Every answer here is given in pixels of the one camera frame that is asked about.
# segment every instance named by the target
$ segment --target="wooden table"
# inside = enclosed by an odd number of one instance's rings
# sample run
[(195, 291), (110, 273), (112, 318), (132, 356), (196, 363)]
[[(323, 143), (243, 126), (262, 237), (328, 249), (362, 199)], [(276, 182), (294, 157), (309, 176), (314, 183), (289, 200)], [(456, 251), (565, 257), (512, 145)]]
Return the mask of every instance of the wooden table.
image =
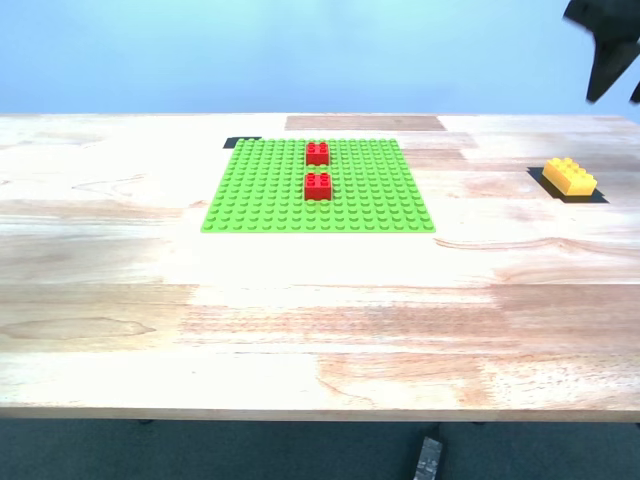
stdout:
[[(437, 233), (201, 234), (245, 135), (396, 138)], [(638, 422), (639, 283), (623, 118), (0, 117), (0, 415)]]

